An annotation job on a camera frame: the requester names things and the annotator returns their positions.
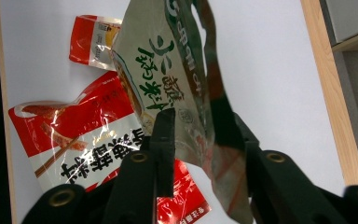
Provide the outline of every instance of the white tabletop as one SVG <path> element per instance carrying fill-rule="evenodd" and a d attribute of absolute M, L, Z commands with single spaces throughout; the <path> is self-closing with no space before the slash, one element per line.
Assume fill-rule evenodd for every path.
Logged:
<path fill-rule="evenodd" d="M 0 0 L 8 107 L 73 101 L 103 70 L 71 63 L 75 16 L 123 18 L 129 0 Z M 263 149 L 288 154 L 317 186 L 344 188 L 300 1 L 210 1 L 228 98 Z M 20 223 L 42 194 L 10 123 L 15 213 Z M 206 176 L 189 167 L 213 211 L 199 223 L 229 223 Z"/>

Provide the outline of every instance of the red and white food package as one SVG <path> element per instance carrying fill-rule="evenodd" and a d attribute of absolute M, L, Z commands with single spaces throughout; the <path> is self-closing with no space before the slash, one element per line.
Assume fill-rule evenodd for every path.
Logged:
<path fill-rule="evenodd" d="M 138 150 L 144 137 L 114 71 L 72 103 L 31 102 L 8 114 L 43 191 L 64 183 L 97 188 L 117 176 L 124 156 Z M 209 204 L 182 161 L 175 161 L 174 170 L 174 197 L 158 198 L 158 221 L 193 223 L 210 211 Z"/>
<path fill-rule="evenodd" d="M 116 71 L 111 48 L 121 20 L 93 15 L 77 16 L 71 35 L 69 59 L 75 63 Z"/>

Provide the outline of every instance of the held snack bag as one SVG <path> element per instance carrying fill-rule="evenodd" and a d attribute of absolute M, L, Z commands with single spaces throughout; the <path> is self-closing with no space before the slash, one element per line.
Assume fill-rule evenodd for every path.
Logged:
<path fill-rule="evenodd" d="M 75 18 L 69 59 L 75 63 L 116 71 L 111 48 L 121 20 L 93 15 Z"/>
<path fill-rule="evenodd" d="M 9 110 L 34 173 L 47 191 L 63 183 L 90 191 L 117 176 L 144 137 L 116 72 L 92 82 L 75 101 L 31 102 Z M 158 198 L 158 222 L 194 223 L 211 208 L 186 165 L 174 164 L 173 198 Z"/>
<path fill-rule="evenodd" d="M 207 76 L 192 6 L 207 33 Z M 159 111 L 174 107 L 175 157 L 202 167 L 227 214 L 252 223 L 244 142 L 224 91 L 208 1 L 131 0 L 113 56 L 144 134 Z"/>

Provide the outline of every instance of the snack bag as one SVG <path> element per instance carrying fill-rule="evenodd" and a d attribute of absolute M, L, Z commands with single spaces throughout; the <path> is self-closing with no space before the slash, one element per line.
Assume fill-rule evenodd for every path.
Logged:
<path fill-rule="evenodd" d="M 75 63 L 116 71 L 111 48 L 121 20 L 93 15 L 77 16 L 71 35 L 69 59 Z"/>
<path fill-rule="evenodd" d="M 192 5 L 207 33 L 208 76 Z M 174 107 L 175 157 L 202 167 L 227 214 L 252 223 L 244 142 L 224 91 L 208 2 L 131 0 L 113 56 L 144 134 L 159 111 Z"/>
<path fill-rule="evenodd" d="M 138 150 L 144 138 L 113 71 L 88 85 L 72 103 L 31 102 L 8 113 L 43 191 L 63 183 L 86 191 L 97 188 L 117 176 L 124 156 Z M 158 222 L 193 223 L 210 211 L 186 165 L 178 160 L 174 185 L 173 198 L 158 198 Z"/>

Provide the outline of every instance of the red package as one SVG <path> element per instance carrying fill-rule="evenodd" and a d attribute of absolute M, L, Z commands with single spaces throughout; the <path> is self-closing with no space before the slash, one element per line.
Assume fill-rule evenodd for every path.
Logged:
<path fill-rule="evenodd" d="M 75 63 L 115 71 L 111 48 L 120 24 L 121 20 L 114 18 L 92 15 L 76 17 L 69 59 Z"/>
<path fill-rule="evenodd" d="M 138 150 L 144 137 L 113 71 L 88 85 L 72 103 L 31 102 L 8 113 L 43 191 L 63 183 L 95 189 L 117 176 L 124 156 Z M 158 221 L 193 223 L 210 207 L 186 165 L 176 161 L 174 170 L 174 197 L 158 198 Z"/>

